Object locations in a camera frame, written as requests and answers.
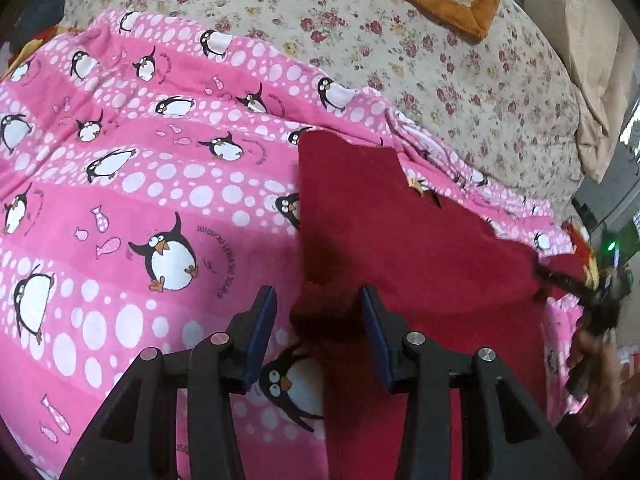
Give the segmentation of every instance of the penguin beak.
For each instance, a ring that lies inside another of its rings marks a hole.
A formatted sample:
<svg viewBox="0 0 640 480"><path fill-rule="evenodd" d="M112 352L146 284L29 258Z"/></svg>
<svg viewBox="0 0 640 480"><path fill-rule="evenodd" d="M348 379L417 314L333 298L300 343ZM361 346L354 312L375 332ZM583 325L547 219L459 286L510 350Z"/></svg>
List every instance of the penguin beak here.
<svg viewBox="0 0 640 480"><path fill-rule="evenodd" d="M289 381L286 377L281 378L280 380L281 391L288 392L292 386L293 386L293 383Z"/></svg>
<svg viewBox="0 0 640 480"><path fill-rule="evenodd" d="M160 256L162 256L163 252L169 250L169 244L165 240L162 240L161 242L158 242L156 244L154 249L158 252L158 254L160 254Z"/></svg>

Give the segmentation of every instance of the fish print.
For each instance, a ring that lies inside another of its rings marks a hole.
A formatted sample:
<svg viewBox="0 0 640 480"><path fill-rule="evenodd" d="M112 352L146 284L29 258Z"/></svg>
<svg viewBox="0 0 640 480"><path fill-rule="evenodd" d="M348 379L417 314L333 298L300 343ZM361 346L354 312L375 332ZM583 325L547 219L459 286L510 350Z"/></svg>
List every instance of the fish print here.
<svg viewBox="0 0 640 480"><path fill-rule="evenodd" d="M47 428L46 426L40 425L40 433L46 436L50 441L54 444L58 443L58 436L53 432L52 429Z"/></svg>
<svg viewBox="0 0 640 480"><path fill-rule="evenodd" d="M81 228L76 228L74 236L81 242L84 242L89 237L89 232Z"/></svg>
<svg viewBox="0 0 640 480"><path fill-rule="evenodd" d="M91 209L91 213L95 216L95 224L98 227L98 231L105 233L109 228L109 219L100 211L101 208L102 206L99 205L98 207Z"/></svg>
<svg viewBox="0 0 640 480"><path fill-rule="evenodd" d="M45 396L42 397L42 400L40 401L40 403L49 410L49 413L53 417L53 420L55 421L56 425L60 428L62 433L68 434L68 435L71 434L71 428L69 427L69 423L66 421L66 418L63 417L62 414L50 404L49 397L47 396L47 394L45 394Z"/></svg>
<svg viewBox="0 0 640 480"><path fill-rule="evenodd" d="M120 248L120 244L122 242L120 241L119 238L115 237L115 238L109 238L103 245L102 247L100 246L96 246L95 247L95 259L97 260L98 258L100 258L100 256L102 256L103 254L111 254L114 253L115 251L117 251Z"/></svg>

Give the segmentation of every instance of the white polka dot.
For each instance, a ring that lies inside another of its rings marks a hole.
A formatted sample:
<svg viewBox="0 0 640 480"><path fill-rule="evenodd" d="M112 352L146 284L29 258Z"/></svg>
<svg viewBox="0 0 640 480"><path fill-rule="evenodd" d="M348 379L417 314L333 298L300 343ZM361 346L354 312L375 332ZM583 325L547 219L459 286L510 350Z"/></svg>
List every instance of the white polka dot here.
<svg viewBox="0 0 640 480"><path fill-rule="evenodd" d="M160 180L167 180L175 175L175 166L173 164L163 164L156 171L156 177Z"/></svg>
<svg viewBox="0 0 640 480"><path fill-rule="evenodd" d="M159 182L154 182L146 190L146 194L148 194L149 196L158 196L160 193L162 193L162 184L160 184Z"/></svg>
<svg viewBox="0 0 640 480"><path fill-rule="evenodd" d="M82 309L79 306L76 306L71 311L71 325L73 325L74 328L80 328L80 325L82 325L82 317Z"/></svg>
<svg viewBox="0 0 640 480"><path fill-rule="evenodd" d="M229 115L227 116L230 121L237 121L240 117L242 117L242 112L240 110L231 110Z"/></svg>
<svg viewBox="0 0 640 480"><path fill-rule="evenodd" d="M204 330L196 321L190 321L182 328L182 342L187 349L192 349L204 339Z"/></svg>
<svg viewBox="0 0 640 480"><path fill-rule="evenodd" d="M126 193L133 193L139 190L144 183L145 175L143 173L132 173L122 181L122 189Z"/></svg>
<svg viewBox="0 0 640 480"><path fill-rule="evenodd" d="M282 67L279 64L275 64L269 70L269 81L277 81L282 75Z"/></svg>
<svg viewBox="0 0 640 480"><path fill-rule="evenodd" d="M15 171L21 171L29 165L30 160L29 153L21 153L18 155L18 158L15 159Z"/></svg>
<svg viewBox="0 0 640 480"><path fill-rule="evenodd" d="M82 324L82 339L89 350L99 350L107 341L107 322L98 311L89 312Z"/></svg>
<svg viewBox="0 0 640 480"><path fill-rule="evenodd" d="M175 36L175 29L174 28L170 28L162 36L162 42L163 43L169 43L169 41L171 41L174 36Z"/></svg>
<svg viewBox="0 0 640 480"><path fill-rule="evenodd" d="M364 108L356 108L353 112L351 112L351 121L354 123L359 123L364 117Z"/></svg>
<svg viewBox="0 0 640 480"><path fill-rule="evenodd" d="M222 112L214 112L209 116L209 122L211 124L218 124L222 120Z"/></svg>
<svg viewBox="0 0 640 480"><path fill-rule="evenodd" d="M246 58L246 54L244 53L244 50L238 50L231 57L231 65L232 66L240 66L240 65L242 65L242 63L244 63L244 59L245 58Z"/></svg>
<svg viewBox="0 0 640 480"><path fill-rule="evenodd" d="M84 376L94 388L99 388L102 384L102 368L95 357L89 357L84 363Z"/></svg>
<svg viewBox="0 0 640 480"><path fill-rule="evenodd" d="M45 343L49 342L47 341L47 336L49 336L49 334L46 334L44 337ZM29 338L29 350L31 351L31 356L36 359L36 361L42 359L42 355L44 354L44 345L38 344L38 340L33 335Z"/></svg>
<svg viewBox="0 0 640 480"><path fill-rule="evenodd" d="M266 49L262 43L256 43L254 49L251 52L255 57L260 57L262 54L264 54L265 50Z"/></svg>
<svg viewBox="0 0 640 480"><path fill-rule="evenodd" d="M53 362L66 377L76 371L76 345L65 333L57 335L53 341Z"/></svg>
<svg viewBox="0 0 640 480"><path fill-rule="evenodd" d="M240 227L244 227L245 225L248 225L250 219L251 217L249 216L249 213L247 213L246 211L236 211L235 213L233 213L231 217L231 221L235 225Z"/></svg>
<svg viewBox="0 0 640 480"><path fill-rule="evenodd" d="M190 202L196 207L209 205L213 199L213 190L209 186L194 187L189 195Z"/></svg>
<svg viewBox="0 0 640 480"><path fill-rule="evenodd" d="M226 186L222 190L222 199L229 204L237 204L242 200L242 189L238 186Z"/></svg>
<svg viewBox="0 0 640 480"><path fill-rule="evenodd" d="M187 178L198 178L204 175L204 167L199 164L189 164L182 174Z"/></svg>
<svg viewBox="0 0 640 480"><path fill-rule="evenodd" d="M156 337L165 337L169 333L169 322L165 317L156 317L151 324Z"/></svg>
<svg viewBox="0 0 640 480"><path fill-rule="evenodd" d="M191 29L189 27L184 27L180 29L178 32L178 39L183 41L186 40L191 35Z"/></svg>
<svg viewBox="0 0 640 480"><path fill-rule="evenodd" d="M22 258L18 263L18 274L27 275L31 270L31 262L28 258Z"/></svg>
<svg viewBox="0 0 640 480"><path fill-rule="evenodd" d="M281 183L276 182L275 180L267 180L264 183L264 187L269 191L273 191L274 193L284 193L286 191L286 188Z"/></svg>
<svg viewBox="0 0 640 480"><path fill-rule="evenodd" d="M142 311L133 304L122 308L116 317L116 337L125 348L135 348L142 337Z"/></svg>
<svg viewBox="0 0 640 480"><path fill-rule="evenodd" d="M273 408L267 408L262 412L262 424L268 430L275 430L278 427L278 415Z"/></svg>
<svg viewBox="0 0 640 480"><path fill-rule="evenodd" d="M375 103L373 103L373 105L371 106L371 113L374 115L380 115L382 112L385 111L386 105L383 101L377 101Z"/></svg>

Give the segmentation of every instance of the penguin foot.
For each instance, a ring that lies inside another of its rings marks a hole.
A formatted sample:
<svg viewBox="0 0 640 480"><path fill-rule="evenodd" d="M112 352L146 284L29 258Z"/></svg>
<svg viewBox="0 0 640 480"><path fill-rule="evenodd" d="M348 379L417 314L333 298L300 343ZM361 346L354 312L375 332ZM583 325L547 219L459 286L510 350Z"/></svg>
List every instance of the penguin foot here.
<svg viewBox="0 0 640 480"><path fill-rule="evenodd" d="M153 280L151 285L149 285L149 290L152 290L153 292L164 291L164 276L160 276L159 280Z"/></svg>
<svg viewBox="0 0 640 480"><path fill-rule="evenodd" d="M186 272L192 278L197 278L198 277L198 266L190 265L187 269L184 269L184 272Z"/></svg>

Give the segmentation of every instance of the human hand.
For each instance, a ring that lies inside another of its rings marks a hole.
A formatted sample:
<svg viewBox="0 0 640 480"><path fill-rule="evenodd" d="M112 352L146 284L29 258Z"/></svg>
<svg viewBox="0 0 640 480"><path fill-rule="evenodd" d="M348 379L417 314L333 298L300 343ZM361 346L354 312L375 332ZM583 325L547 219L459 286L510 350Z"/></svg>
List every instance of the human hand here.
<svg viewBox="0 0 640 480"><path fill-rule="evenodd" d="M581 412L587 426L594 426L604 415L613 412L620 402L620 361L614 346L603 343L602 338L586 330L588 319L580 318L577 325L566 364L573 369L586 356L594 359L588 388L589 399Z"/></svg>

